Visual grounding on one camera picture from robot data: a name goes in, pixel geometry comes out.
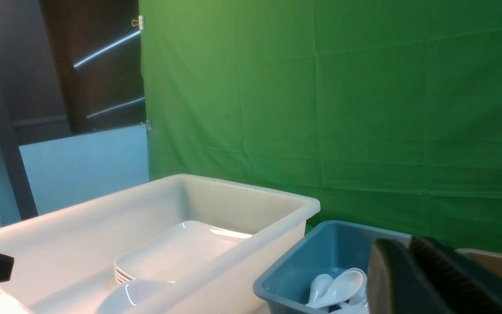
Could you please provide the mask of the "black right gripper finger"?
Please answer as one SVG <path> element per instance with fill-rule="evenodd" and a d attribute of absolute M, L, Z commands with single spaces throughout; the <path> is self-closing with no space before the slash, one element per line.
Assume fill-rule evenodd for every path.
<path fill-rule="evenodd" d="M 380 238 L 366 298 L 371 314 L 502 314 L 502 278 L 431 237 Z"/>

